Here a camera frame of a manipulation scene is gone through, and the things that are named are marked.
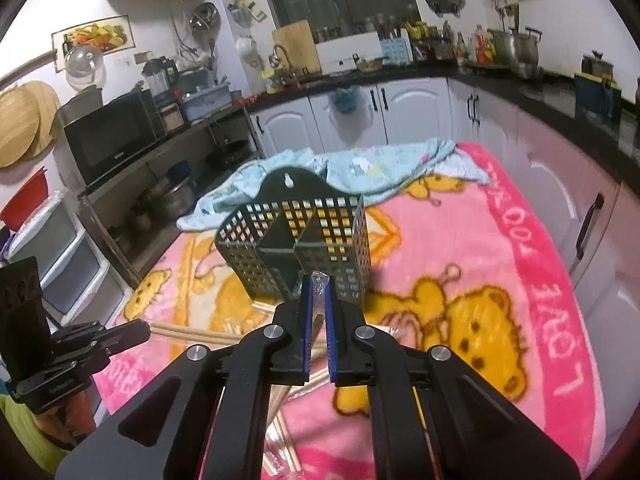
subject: countertop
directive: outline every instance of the countertop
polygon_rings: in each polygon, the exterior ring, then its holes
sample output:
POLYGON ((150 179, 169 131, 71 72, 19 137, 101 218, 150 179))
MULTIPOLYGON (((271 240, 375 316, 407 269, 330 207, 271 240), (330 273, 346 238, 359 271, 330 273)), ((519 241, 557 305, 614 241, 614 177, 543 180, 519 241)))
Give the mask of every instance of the countertop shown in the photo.
POLYGON ((524 82, 511 75, 489 76, 459 69, 451 62, 384 67, 378 72, 349 72, 326 76, 296 89, 258 97, 246 106, 249 113, 348 85, 377 84, 392 80, 447 77, 490 92, 521 108, 566 137, 597 162, 617 182, 640 196, 640 127, 627 110, 620 124, 604 121, 577 107, 573 81, 546 74, 541 82, 524 82))

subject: cutting board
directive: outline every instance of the cutting board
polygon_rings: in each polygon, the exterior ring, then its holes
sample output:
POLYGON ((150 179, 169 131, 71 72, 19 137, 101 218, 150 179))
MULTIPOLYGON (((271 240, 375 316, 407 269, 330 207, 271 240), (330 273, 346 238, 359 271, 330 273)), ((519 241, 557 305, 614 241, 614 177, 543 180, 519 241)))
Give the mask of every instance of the cutting board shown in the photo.
MULTIPOLYGON (((271 36, 274 44, 280 44, 286 49, 293 65, 298 68, 306 67, 310 74, 322 70, 307 20, 277 28, 271 32, 271 36)), ((278 51, 278 57, 282 59, 282 65, 286 66, 287 60, 284 59, 284 54, 278 51)))
POLYGON ((38 101, 38 108, 40 109, 40 127, 29 149, 22 156, 22 158, 31 158, 39 155, 49 145, 52 138, 58 136, 59 132, 57 130, 62 127, 53 119, 56 111, 60 108, 60 100, 56 91, 42 81, 29 81, 22 85, 22 88, 33 94, 38 101))
POLYGON ((29 149, 40 126, 34 95, 17 87, 0 95, 0 168, 6 168, 29 149))

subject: kitchen cabinet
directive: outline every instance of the kitchen cabinet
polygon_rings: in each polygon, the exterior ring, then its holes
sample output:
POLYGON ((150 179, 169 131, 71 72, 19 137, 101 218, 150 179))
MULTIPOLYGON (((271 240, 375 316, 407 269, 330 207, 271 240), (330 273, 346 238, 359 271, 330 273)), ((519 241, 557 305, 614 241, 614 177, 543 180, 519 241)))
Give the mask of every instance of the kitchen cabinet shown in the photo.
POLYGON ((618 184, 571 142, 523 111, 518 113, 517 149, 509 167, 578 283, 604 235, 618 184), (583 226, 584 254, 579 258, 576 245, 583 226))
POLYGON ((303 148, 311 148, 314 153, 324 152, 306 97, 253 113, 251 122, 265 156, 303 148))
POLYGON ((378 84, 389 144, 452 139, 449 88, 445 78, 405 79, 378 84))
POLYGON ((476 89, 471 104, 478 142, 498 159, 510 176, 518 140, 518 108, 488 92, 476 89))
POLYGON ((340 113, 331 93, 311 97, 322 145, 327 152, 386 145, 385 123, 376 85, 356 88, 356 109, 340 113))
POLYGON ((607 440, 614 440, 640 400, 638 226, 640 201, 623 186, 602 241, 575 289, 598 364, 607 440))
POLYGON ((478 129, 473 120, 472 104, 477 96, 473 86, 449 79, 451 127, 456 142, 478 142, 478 129))

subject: red bowl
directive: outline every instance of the red bowl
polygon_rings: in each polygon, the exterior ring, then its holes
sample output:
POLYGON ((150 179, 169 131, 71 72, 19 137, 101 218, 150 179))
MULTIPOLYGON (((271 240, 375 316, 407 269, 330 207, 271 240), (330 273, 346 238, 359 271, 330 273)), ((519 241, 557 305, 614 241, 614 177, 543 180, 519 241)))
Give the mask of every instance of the red bowl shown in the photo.
POLYGON ((45 171, 44 168, 40 168, 31 175, 31 178, 22 184, 22 187, 0 212, 0 220, 11 231, 19 230, 29 215, 49 196, 49 187, 47 187, 47 179, 44 176, 45 171))

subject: fruit painting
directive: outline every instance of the fruit painting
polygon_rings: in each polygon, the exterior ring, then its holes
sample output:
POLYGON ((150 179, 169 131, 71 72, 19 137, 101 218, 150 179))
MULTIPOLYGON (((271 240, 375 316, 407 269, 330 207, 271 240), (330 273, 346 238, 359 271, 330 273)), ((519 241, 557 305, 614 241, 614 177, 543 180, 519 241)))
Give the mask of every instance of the fruit painting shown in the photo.
POLYGON ((56 72, 62 72, 65 69, 66 54, 79 44, 92 44, 103 54, 136 46, 131 33, 129 16, 126 14, 59 30, 51 35, 51 43, 58 51, 55 62, 56 72))

